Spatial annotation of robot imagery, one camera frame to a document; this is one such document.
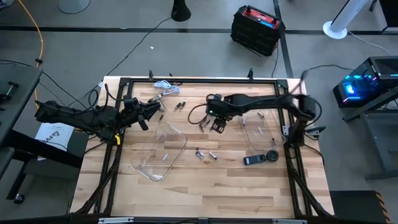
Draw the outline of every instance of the transparent container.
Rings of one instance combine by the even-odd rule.
[[[144,147],[131,152],[131,165],[150,180],[165,179],[182,155],[187,136],[168,123],[160,123]]]
[[[243,115],[242,130],[254,150],[268,150],[285,143],[286,138],[280,132],[278,118],[277,110],[252,110]]]

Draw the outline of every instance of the wooden tabletop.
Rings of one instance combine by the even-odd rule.
[[[104,79],[113,96],[116,96],[118,91],[119,79],[120,77]],[[299,79],[288,79],[289,88],[292,89],[298,82]],[[157,112],[151,121],[147,122],[148,131],[142,131],[138,124],[126,130],[112,216],[293,218],[283,138],[279,132],[279,116],[276,110],[262,110],[265,116],[263,121],[256,114],[257,111],[250,111],[244,115],[245,127],[241,118],[235,117],[227,123],[223,134],[210,132],[210,125],[201,133],[197,125],[187,122],[191,109],[204,103],[205,96],[209,93],[220,93],[223,96],[233,93],[245,93],[250,96],[274,95],[274,87],[270,84],[208,83],[184,83],[180,87],[178,95],[163,97],[166,110],[164,113]],[[152,83],[135,83],[132,94],[138,100],[146,102],[161,91],[155,89]],[[105,96],[103,88],[99,105],[104,104]],[[186,102],[185,107],[174,111],[175,105],[182,101]],[[109,105],[114,105],[114,101],[110,99]],[[161,115],[164,116],[162,122],[165,124],[159,125]],[[192,120],[199,121],[204,115],[205,106],[199,107],[192,113]],[[182,135],[186,136],[187,142],[185,150],[168,175],[156,182],[143,176],[133,168],[132,163],[136,163],[137,153],[147,147],[146,141],[163,125],[172,125],[180,130]],[[243,157],[266,152],[271,146],[272,138],[278,145],[275,148],[280,156],[278,161],[253,166],[243,164]],[[175,142],[158,142],[155,155],[152,156],[156,161],[146,164],[146,167],[166,169],[170,166],[171,162],[168,160],[173,159],[182,148],[181,139],[183,138]],[[317,142],[309,139],[305,141],[318,149]],[[88,141],[87,148],[98,143],[98,139],[92,139]],[[203,160],[195,155],[197,147],[205,154]],[[102,145],[85,155],[71,212],[78,210],[98,186],[105,148],[106,146]],[[218,156],[217,160],[209,156],[210,151]],[[308,188],[325,210],[333,213],[321,157],[306,147],[301,147],[301,153]],[[163,165],[162,159],[166,154],[170,155],[170,158],[166,158]],[[106,204],[107,195],[108,188],[105,188],[102,209]],[[300,208],[304,213],[300,190],[298,195]]]

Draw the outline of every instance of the chair wheel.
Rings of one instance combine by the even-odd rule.
[[[24,195],[17,194],[14,199],[14,204],[17,204],[17,205],[22,204],[24,202],[24,200],[25,200]]]

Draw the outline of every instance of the clear plastic lid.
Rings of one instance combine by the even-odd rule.
[[[144,147],[131,152],[131,165],[153,181],[166,177],[185,150],[187,136],[168,123],[160,123]]]
[[[286,138],[280,132],[277,118],[277,110],[252,110],[244,114],[241,118],[242,129],[253,149],[263,151],[285,143]]]

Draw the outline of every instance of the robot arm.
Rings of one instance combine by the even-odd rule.
[[[224,97],[224,100],[221,100],[221,97],[207,97],[206,103],[206,113],[216,117],[211,128],[218,133],[224,131],[226,122],[230,121],[232,117],[242,116],[249,110],[282,108],[304,123],[315,117],[315,100],[307,95],[247,96],[233,94]]]
[[[141,103],[137,98],[126,95],[123,99],[124,109],[119,112],[113,106],[97,106],[94,110],[76,110],[58,105],[55,101],[41,103],[35,117],[43,123],[64,123],[95,133],[102,141],[114,139],[114,135],[138,122],[142,130],[148,130],[146,120],[160,108],[158,102]]]

